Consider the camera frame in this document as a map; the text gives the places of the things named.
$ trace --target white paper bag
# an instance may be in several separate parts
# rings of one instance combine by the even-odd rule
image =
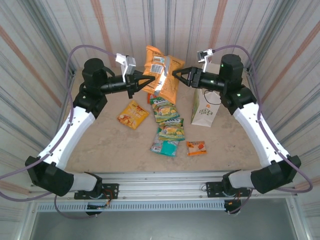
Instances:
[[[211,127],[220,103],[220,96],[215,92],[206,91],[205,89],[196,89],[194,91],[191,124]]]

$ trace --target beige floor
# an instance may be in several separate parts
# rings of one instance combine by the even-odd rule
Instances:
[[[77,71],[72,96],[83,82]],[[127,92],[107,95],[108,103],[100,116],[84,133],[68,161],[70,172],[160,172],[160,171],[220,171],[255,169],[260,167],[256,151],[241,125],[222,105],[211,127],[191,125],[194,89],[179,84],[177,110],[184,118],[188,141],[205,141],[207,154],[187,156],[186,141],[179,143],[176,157],[158,155],[150,151],[158,124],[147,93],[133,96],[150,115],[133,130],[119,123],[118,114],[128,105]]]

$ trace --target corrugated metal wall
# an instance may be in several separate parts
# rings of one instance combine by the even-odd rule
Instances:
[[[255,60],[263,115],[314,183],[299,195],[314,239],[320,238],[320,1],[289,1]],[[299,189],[308,187],[298,175]]]
[[[264,116],[319,184],[318,0],[5,0],[0,12],[0,174],[22,167],[55,134],[66,97],[64,65],[75,46],[128,54],[142,66],[146,45],[193,65],[198,50],[237,44],[257,62]],[[217,53],[213,62],[231,52],[248,62],[238,49]],[[71,69],[92,57],[115,66],[105,54],[81,49]],[[23,173],[0,187],[24,195],[29,183]],[[301,199],[309,222],[320,222],[319,187]],[[1,200],[0,207],[0,237],[10,239],[6,226],[19,221],[22,206]]]
[[[252,50],[281,5],[280,0],[37,0],[36,7],[49,22],[52,34],[70,51],[91,44],[113,53],[146,60],[146,45],[165,54],[197,62],[197,51],[238,44]],[[244,60],[245,54],[235,50]],[[79,50],[74,63],[88,58],[115,61],[91,49]]]
[[[0,2],[0,175],[24,167],[55,135],[66,99],[66,55],[23,1]],[[27,172],[0,181],[1,191],[25,199]],[[24,204],[0,198],[0,239],[11,240]]]

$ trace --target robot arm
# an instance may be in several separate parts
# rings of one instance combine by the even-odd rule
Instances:
[[[102,194],[102,179],[92,173],[68,173],[64,171],[68,159],[87,128],[96,120],[107,104],[105,95],[128,92],[133,95],[144,86],[155,80],[153,76],[143,75],[136,71],[133,57],[117,54],[116,61],[121,63],[122,75],[115,75],[104,66],[102,60],[91,58],[84,64],[82,76],[84,83],[80,85],[79,93],[73,102],[73,117],[70,114],[48,146],[38,157],[30,156],[25,165],[28,166],[49,153],[57,144],[68,125],[70,128],[58,147],[40,164],[28,169],[32,183],[58,196],[64,196],[69,191],[85,191],[91,198]]]
[[[174,71],[172,74],[188,87],[219,92],[221,103],[242,125],[249,136],[262,166],[257,170],[238,170],[223,176],[223,192],[232,196],[239,188],[254,188],[264,194],[292,182],[296,171],[274,151],[261,130],[257,116],[259,105],[251,90],[242,85],[244,66],[238,55],[226,54],[222,57],[219,74],[206,72],[208,58],[213,50],[198,52],[199,62],[205,62],[204,69],[189,67]],[[298,168],[298,156],[290,156],[272,133],[263,117],[260,119],[267,134],[277,145],[279,151]]]

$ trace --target small orange snack packet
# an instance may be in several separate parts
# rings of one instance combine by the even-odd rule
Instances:
[[[179,80],[172,75],[172,72],[182,69],[184,65],[185,61],[174,56],[164,55],[154,46],[146,46],[143,75],[154,76],[155,80],[145,86],[143,90],[176,104]]]
[[[207,153],[205,141],[187,141],[186,146],[188,147],[188,156]]]
[[[149,112],[140,107],[135,100],[132,100],[117,119],[120,123],[136,129],[148,115]]]

